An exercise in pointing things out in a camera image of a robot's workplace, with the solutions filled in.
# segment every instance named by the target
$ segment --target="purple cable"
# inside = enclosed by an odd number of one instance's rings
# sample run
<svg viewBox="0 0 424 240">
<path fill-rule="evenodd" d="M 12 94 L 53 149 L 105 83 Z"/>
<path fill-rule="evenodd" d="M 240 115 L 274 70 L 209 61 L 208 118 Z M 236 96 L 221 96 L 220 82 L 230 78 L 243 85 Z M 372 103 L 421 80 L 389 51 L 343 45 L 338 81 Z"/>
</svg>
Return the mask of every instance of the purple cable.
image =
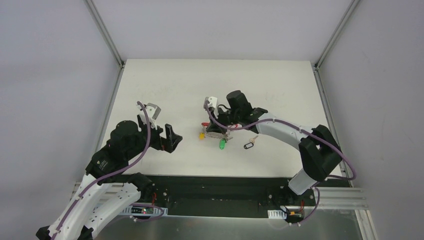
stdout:
<svg viewBox="0 0 424 240">
<path fill-rule="evenodd" d="M 302 221 L 300 221 L 299 223 L 304 223 L 304 222 L 306 222 L 306 220 L 307 219 L 309 219 L 310 218 L 310 216 L 312 216 L 312 214 L 314 214 L 315 213 L 315 210 L 317 210 L 317 208 L 318 208 L 318 204 L 320 204 L 320 198 L 321 198 L 321 195 L 320 195 L 320 190 L 317 188 L 317 187 L 311 187 L 311 189 L 315 189 L 316 190 L 316 204 L 315 204 L 315 207 L 312 209 L 312 211 L 309 213 L 309 215 L 307 216 L 307 217 L 305 217 Z"/>
<path fill-rule="evenodd" d="M 78 195 L 78 197 L 80 197 L 80 199 L 84 196 L 84 194 L 94 185 L 94 184 L 97 184 L 98 182 L 100 182 L 100 181 L 102 181 L 102 180 L 104 180 L 104 179 L 107 179 L 107 178 L 110 178 L 110 177 L 112 177 L 112 176 L 115 176 L 115 175 L 117 175 L 117 174 L 120 174 L 120 173 L 123 173 L 123 172 L 125 172 L 126 170 L 128 170 L 129 168 L 131 168 L 131 167 L 133 167 L 134 165 L 136 165 L 143 157 L 144 157 L 144 155 L 146 154 L 146 152 L 147 152 L 147 149 L 149 148 L 149 144 L 150 144 L 150 138 L 151 138 L 151 130 L 150 130 L 150 121 L 149 121 L 149 115 L 147 114 L 147 111 L 146 111 L 146 108 L 145 108 L 145 106 L 140 102 L 140 101 L 137 101 L 137 104 L 141 107 L 141 110 L 143 111 L 143 113 L 144 113 L 144 116 L 146 117 L 146 125 L 147 125 L 147 140 L 146 140 L 146 145 L 144 146 L 144 150 L 143 150 L 143 152 L 140 154 L 140 156 L 138 156 L 138 158 L 133 162 L 133 163 L 131 163 L 130 165 L 128 165 L 128 166 L 126 166 L 126 167 L 124 167 L 124 168 L 122 168 L 122 169 L 120 169 L 120 170 L 117 170 L 117 171 L 114 171 L 114 172 L 112 172 L 112 173 L 109 173 L 109 174 L 106 174 L 106 175 L 104 175 L 104 176 L 101 176 L 101 177 L 99 177 L 99 178 L 97 178 L 96 180 L 94 180 L 93 182 L 91 182 L 89 185 L 87 185 L 82 191 L 81 191 L 81 193 Z M 69 216 L 69 214 L 71 213 L 71 211 L 75 208 L 75 205 L 77 205 L 77 202 L 78 202 L 78 200 L 79 199 L 76 199 L 75 201 L 73 201 L 73 203 L 70 205 L 70 207 L 68 208 L 68 210 L 65 212 L 65 214 L 63 215 L 63 218 L 60 220 L 60 222 L 59 222 L 59 224 L 57 225 L 57 227 L 56 227 L 56 231 L 59 231 L 60 229 L 61 229 L 61 227 L 63 226 L 63 224 L 64 224 L 64 222 L 65 222 L 65 220 L 67 219 L 67 217 Z M 56 238 L 56 235 L 57 235 L 58 233 L 55 233 L 55 234 L 53 234 L 53 236 L 51 236 L 51 240 L 55 240 L 55 238 Z"/>
<path fill-rule="evenodd" d="M 304 134 L 310 136 L 311 138 L 314 138 L 314 139 L 320 141 L 321 143 L 327 145 L 328 147 L 330 147 L 331 150 L 333 150 L 334 152 L 336 152 L 344 160 L 344 162 L 349 166 L 350 170 L 352 171 L 352 177 L 343 177 L 343 176 L 336 176 L 336 175 L 328 175 L 329 177 L 336 178 L 336 179 L 342 179 L 342 180 L 354 180 L 354 179 L 357 178 L 357 172 L 353 168 L 353 166 L 351 165 L 351 163 L 349 162 L 349 160 L 347 159 L 347 157 L 337 147 L 335 147 L 334 145 L 332 145 L 328 141 L 326 141 L 326 140 L 324 140 L 324 139 L 322 139 L 322 138 L 320 138 L 318 136 L 315 136 L 312 133 L 310 133 L 310 132 L 308 132 L 308 131 L 306 131 L 304 129 L 300 129 L 298 126 L 293 125 L 290 122 L 287 122 L 287 121 L 284 121 L 284 120 L 280 120 L 280 119 L 273 119 L 273 118 L 262 119 L 262 120 L 256 121 L 254 123 L 251 123 L 251 124 L 248 124 L 248 125 L 242 126 L 242 127 L 230 128 L 230 127 L 227 127 L 227 126 L 219 123 L 214 118 L 214 116 L 212 115 L 211 111 L 208 108 L 208 103 L 209 103 L 209 101 L 208 100 L 205 100 L 204 101 L 203 108 L 206 110 L 207 114 L 209 115 L 209 118 L 213 121 L 213 123 L 215 123 L 216 125 L 220 126 L 221 128 L 226 129 L 226 130 L 231 130 L 231 131 L 238 131 L 238 130 L 248 129 L 250 127 L 253 127 L 253 126 L 255 126 L 257 124 L 260 124 L 260 123 L 263 123 L 263 122 L 277 122 L 277 123 L 281 123 L 281 124 L 287 125 L 287 126 L 291 127 L 292 129 L 294 129 L 296 131 L 299 131 L 301 133 L 304 133 Z"/>
<path fill-rule="evenodd" d="M 156 219 L 159 219 L 160 217 L 162 217 L 165 214 L 165 210 L 163 210 L 161 207 L 158 207 L 158 206 L 155 206 L 155 205 L 141 204 L 141 203 L 136 203 L 136 202 L 134 202 L 134 203 L 132 203 L 130 205 L 136 206 L 136 207 L 154 208 L 154 209 L 159 209 L 160 210 L 160 214 L 159 215 L 154 216 L 154 217 L 150 217 L 148 219 L 138 219 L 138 218 L 135 218 L 135 220 L 137 222 L 140 222 L 140 223 L 154 221 Z"/>
</svg>

